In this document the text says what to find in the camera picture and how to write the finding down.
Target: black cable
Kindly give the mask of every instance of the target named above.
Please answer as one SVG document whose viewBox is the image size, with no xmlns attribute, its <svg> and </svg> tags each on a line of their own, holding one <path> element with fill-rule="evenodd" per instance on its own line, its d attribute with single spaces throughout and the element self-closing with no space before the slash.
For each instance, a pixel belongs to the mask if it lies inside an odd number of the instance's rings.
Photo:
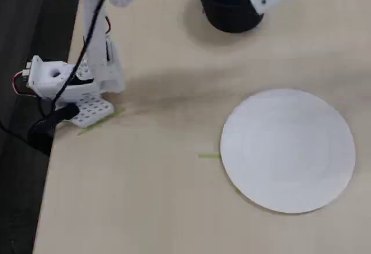
<svg viewBox="0 0 371 254">
<path fill-rule="evenodd" d="M 23 138 L 23 137 L 20 136 L 19 134 L 14 133 L 14 132 L 12 132 L 11 130 L 9 130 L 8 128 L 6 128 L 6 127 L 2 124 L 1 121 L 0 121 L 0 129 L 1 129 L 2 131 L 4 131 L 5 133 L 7 133 L 7 134 L 9 134 L 9 135 L 12 135 L 13 137 L 17 138 L 18 140 L 20 140 L 20 141 L 22 141 L 23 143 L 26 143 L 27 145 L 29 145 L 30 147 L 32 147 L 32 146 L 28 143 L 28 141 L 26 141 L 25 138 Z"/>
<path fill-rule="evenodd" d="M 92 18 L 92 22 L 90 24 L 90 27 L 89 27 L 88 34 L 86 35 L 85 44 L 82 47 L 82 50 L 81 50 L 80 55 L 78 57 L 78 60 L 77 60 L 77 62 L 75 64 L 74 68 L 72 69 L 70 76 L 67 78 L 67 80 L 63 84 L 62 88 L 57 92 L 56 97 L 52 100 L 52 112 L 56 109 L 56 102 L 61 97 L 62 93 L 67 88 L 68 84 L 71 82 L 71 80 L 75 76 L 75 74 L 77 72 L 77 69 L 79 68 L 79 66 L 80 66 L 80 64 L 82 62 L 82 59 L 83 59 L 83 57 L 84 57 L 84 55 L 86 53 L 86 50 L 88 49 L 88 46 L 89 46 L 90 42 L 92 41 L 94 29 L 95 29 L 95 26 L 96 26 L 96 23 L 97 23 L 97 19 L 98 19 L 98 15 L 99 15 L 100 10 L 103 7 L 104 1 L 105 0 L 99 0 L 98 1 L 98 4 L 97 4 L 97 6 L 96 6 L 96 8 L 94 10 L 94 15 L 93 15 L 93 18 Z"/>
<path fill-rule="evenodd" d="M 39 96 L 37 96 L 36 99 L 37 99 L 37 108 L 39 109 L 39 112 L 42 115 L 42 117 L 45 118 L 46 117 L 46 114 L 45 114 L 45 112 L 44 112 L 44 110 L 42 108 L 42 98 L 39 97 Z"/>
</svg>

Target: red wire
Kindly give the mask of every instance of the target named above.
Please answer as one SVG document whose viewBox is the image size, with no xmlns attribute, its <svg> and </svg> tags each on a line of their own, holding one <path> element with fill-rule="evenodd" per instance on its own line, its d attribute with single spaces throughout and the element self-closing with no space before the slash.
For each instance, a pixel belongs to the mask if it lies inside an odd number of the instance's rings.
<svg viewBox="0 0 371 254">
<path fill-rule="evenodd" d="M 29 93 L 20 93 L 17 89 L 17 85 L 16 85 L 16 79 L 17 77 L 19 77 L 20 75 L 22 75 L 22 71 L 19 71 L 16 73 L 16 75 L 14 75 L 13 77 L 13 82 L 12 82 L 12 86 L 13 86 L 13 89 L 14 91 L 16 92 L 17 95 L 20 95 L 20 96 L 36 96 L 36 95 L 32 95 L 32 94 L 29 94 Z"/>
</svg>

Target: dark floor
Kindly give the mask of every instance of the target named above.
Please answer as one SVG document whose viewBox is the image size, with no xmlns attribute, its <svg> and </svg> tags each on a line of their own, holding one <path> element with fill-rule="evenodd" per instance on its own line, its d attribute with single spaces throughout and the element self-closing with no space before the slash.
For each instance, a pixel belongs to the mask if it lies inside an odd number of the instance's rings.
<svg viewBox="0 0 371 254">
<path fill-rule="evenodd" d="M 12 76 L 33 55 L 67 60 L 78 0 L 0 0 L 0 119 L 25 136 L 36 102 L 16 97 Z M 49 157 L 0 133 L 0 254 L 32 253 Z"/>
</svg>

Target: white perforated bracket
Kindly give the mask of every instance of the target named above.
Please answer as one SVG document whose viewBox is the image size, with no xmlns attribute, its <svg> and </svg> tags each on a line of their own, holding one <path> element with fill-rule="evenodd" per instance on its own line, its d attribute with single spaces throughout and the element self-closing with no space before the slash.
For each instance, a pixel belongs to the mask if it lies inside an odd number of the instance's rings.
<svg viewBox="0 0 371 254">
<path fill-rule="evenodd" d="M 85 95 L 77 103 L 80 113 L 70 120 L 74 125 L 85 128 L 114 112 L 112 103 L 99 96 Z"/>
</svg>

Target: black cup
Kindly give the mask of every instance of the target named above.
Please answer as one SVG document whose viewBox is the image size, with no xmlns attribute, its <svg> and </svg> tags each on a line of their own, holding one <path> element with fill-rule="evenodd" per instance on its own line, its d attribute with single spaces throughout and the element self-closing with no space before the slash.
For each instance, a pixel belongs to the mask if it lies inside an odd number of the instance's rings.
<svg viewBox="0 0 371 254">
<path fill-rule="evenodd" d="M 250 0 L 201 0 L 206 17 L 224 32 L 245 32 L 255 28 L 263 19 Z"/>
</svg>

